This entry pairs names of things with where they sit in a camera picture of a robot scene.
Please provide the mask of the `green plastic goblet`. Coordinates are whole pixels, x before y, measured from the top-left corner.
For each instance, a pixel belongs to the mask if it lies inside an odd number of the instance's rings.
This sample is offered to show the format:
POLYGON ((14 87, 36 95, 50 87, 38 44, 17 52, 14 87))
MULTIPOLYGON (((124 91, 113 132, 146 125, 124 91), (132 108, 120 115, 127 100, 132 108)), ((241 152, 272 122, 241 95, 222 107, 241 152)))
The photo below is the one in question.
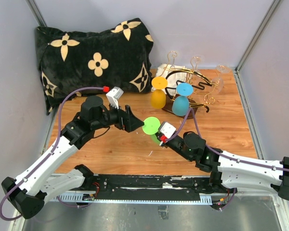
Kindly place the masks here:
POLYGON ((160 121, 156 117, 148 117, 144 120, 144 125, 142 126, 142 130, 146 135, 149 135, 151 140, 159 145, 160 141, 156 137, 156 133, 160 127, 160 121))

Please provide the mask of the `yellow plastic goblet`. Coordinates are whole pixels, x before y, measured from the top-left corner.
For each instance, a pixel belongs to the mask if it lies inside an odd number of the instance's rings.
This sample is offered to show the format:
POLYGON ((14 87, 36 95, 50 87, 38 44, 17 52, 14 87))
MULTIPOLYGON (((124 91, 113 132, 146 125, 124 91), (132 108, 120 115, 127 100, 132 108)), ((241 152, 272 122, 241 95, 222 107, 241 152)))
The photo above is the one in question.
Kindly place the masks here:
POLYGON ((163 89, 168 85, 164 77, 155 77, 152 80, 152 87, 155 88, 151 95, 151 105, 156 109, 161 109, 166 104, 166 95, 163 89))

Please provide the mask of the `blue plastic goblet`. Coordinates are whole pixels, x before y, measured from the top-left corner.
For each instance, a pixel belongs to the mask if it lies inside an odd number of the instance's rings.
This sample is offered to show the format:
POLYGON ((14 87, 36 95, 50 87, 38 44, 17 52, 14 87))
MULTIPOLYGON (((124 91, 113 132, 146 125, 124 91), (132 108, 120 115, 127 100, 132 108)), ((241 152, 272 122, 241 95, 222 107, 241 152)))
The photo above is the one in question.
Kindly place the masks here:
POLYGON ((178 97, 173 102, 172 112, 177 116, 185 116, 189 109, 188 96, 193 93, 193 87, 188 83, 180 83, 176 88, 178 97))

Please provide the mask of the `gold and black wine glass rack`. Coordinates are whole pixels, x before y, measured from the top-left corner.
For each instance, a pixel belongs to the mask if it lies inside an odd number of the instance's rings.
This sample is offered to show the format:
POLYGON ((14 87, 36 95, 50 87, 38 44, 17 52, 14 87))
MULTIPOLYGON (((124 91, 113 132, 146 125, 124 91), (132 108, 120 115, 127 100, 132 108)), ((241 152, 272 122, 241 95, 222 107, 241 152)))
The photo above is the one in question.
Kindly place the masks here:
MULTIPOLYGON (((170 51, 167 56, 170 53, 176 53, 178 55, 178 53, 176 51, 170 51)), ((190 68, 185 66, 185 69, 170 69, 169 71, 171 71, 167 76, 166 76, 166 80, 168 79, 168 77, 170 77, 170 75, 175 74, 175 73, 180 73, 180 72, 185 72, 187 74, 192 74, 192 75, 196 75, 199 78, 201 78, 201 80, 198 82, 197 85, 191 85, 193 87, 193 93, 188 96, 188 100, 189 100, 189 107, 194 108, 194 110, 196 111, 198 108, 205 108, 206 112, 210 111, 209 106, 213 105, 216 101, 216 95, 212 93, 212 79, 214 78, 209 78, 207 76, 205 76, 203 73, 198 73, 198 72, 193 72, 190 68)), ((176 85, 178 86, 180 83, 188 83, 187 80, 185 80, 185 82, 177 80, 176 81, 176 85)), ((174 114, 172 112, 172 105, 174 100, 176 99, 176 97, 178 97, 178 93, 175 93, 173 96, 171 96, 168 93, 167 90, 168 87, 166 87, 165 89, 163 89, 163 91, 165 92, 166 95, 166 104, 165 106, 162 108, 163 111, 168 112, 170 114, 174 114)))

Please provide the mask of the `tall clear champagne flute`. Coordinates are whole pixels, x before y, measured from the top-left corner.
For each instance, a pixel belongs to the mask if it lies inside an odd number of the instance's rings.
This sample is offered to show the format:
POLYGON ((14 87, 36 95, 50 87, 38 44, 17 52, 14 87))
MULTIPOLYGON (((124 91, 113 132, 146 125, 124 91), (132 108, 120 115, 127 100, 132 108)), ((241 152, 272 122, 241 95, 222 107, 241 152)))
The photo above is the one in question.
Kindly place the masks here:
POLYGON ((212 93, 217 95, 219 94, 223 87, 224 87, 224 79, 223 77, 230 73, 231 69, 223 64, 217 65, 215 68, 217 77, 215 77, 214 79, 212 79, 212 93))

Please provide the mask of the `brown tinted clear goblet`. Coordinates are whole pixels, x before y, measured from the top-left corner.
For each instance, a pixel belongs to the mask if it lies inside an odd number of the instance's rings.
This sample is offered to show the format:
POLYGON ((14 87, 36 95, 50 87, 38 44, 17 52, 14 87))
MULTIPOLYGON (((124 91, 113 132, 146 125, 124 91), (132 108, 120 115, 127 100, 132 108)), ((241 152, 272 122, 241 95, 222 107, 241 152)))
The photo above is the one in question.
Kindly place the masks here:
POLYGON ((177 57, 176 53, 170 53, 168 55, 168 69, 175 69, 175 58, 177 57))

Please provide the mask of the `short clear wine glass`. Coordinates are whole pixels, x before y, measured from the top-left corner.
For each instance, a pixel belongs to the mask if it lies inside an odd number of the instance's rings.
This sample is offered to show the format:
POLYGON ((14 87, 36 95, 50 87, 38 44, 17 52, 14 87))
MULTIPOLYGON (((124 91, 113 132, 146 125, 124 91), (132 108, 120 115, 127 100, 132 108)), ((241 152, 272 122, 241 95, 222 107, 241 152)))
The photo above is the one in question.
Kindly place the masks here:
MULTIPOLYGON (((196 56, 193 56, 191 58, 191 60, 190 60, 191 68, 190 69, 193 72, 200 73, 200 70, 199 70, 198 66, 201 63, 202 59, 203 59, 202 55, 196 55, 196 56)), ((186 80, 191 85, 197 85, 198 82, 201 80, 201 78, 199 78, 196 75, 187 74, 187 79, 186 80)))

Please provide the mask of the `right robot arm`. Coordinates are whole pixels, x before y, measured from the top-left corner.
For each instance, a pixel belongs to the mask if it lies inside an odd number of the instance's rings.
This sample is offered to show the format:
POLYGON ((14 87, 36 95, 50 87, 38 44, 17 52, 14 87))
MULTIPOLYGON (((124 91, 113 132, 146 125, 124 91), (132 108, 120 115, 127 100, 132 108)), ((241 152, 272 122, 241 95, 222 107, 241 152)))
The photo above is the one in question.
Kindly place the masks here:
POLYGON ((277 193, 289 201, 289 157, 281 161, 254 159, 211 148, 206 140, 194 132, 167 140, 161 132, 155 134, 160 145, 169 147, 196 167, 210 173, 209 188, 218 193, 222 189, 253 189, 277 193))

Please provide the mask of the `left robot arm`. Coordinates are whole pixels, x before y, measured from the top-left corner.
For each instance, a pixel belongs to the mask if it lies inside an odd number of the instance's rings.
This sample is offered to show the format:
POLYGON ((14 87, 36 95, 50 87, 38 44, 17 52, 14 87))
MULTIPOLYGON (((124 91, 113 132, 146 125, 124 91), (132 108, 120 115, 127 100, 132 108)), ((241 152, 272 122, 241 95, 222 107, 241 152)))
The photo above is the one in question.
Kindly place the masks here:
POLYGON ((106 108, 101 97, 88 97, 73 120, 65 125, 51 147, 32 166, 14 179, 7 177, 3 180, 4 199, 9 200, 23 218, 30 219, 47 202, 68 190, 89 190, 97 183, 93 172, 84 165, 76 166, 57 179, 49 180, 49 177, 93 139, 97 130, 115 126, 133 132, 143 125, 144 122, 132 113, 130 106, 121 109, 115 98, 109 98, 109 107, 106 108))

